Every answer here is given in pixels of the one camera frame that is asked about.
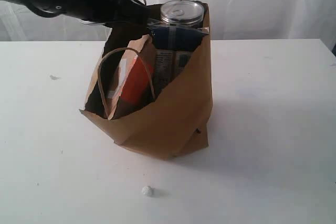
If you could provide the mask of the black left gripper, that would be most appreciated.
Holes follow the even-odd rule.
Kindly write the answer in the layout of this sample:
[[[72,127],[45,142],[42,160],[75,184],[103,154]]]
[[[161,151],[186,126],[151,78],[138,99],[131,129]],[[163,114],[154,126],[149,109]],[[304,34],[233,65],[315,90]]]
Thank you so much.
[[[150,10],[137,0],[28,0],[28,8],[45,18],[66,15],[88,23],[145,24]]]

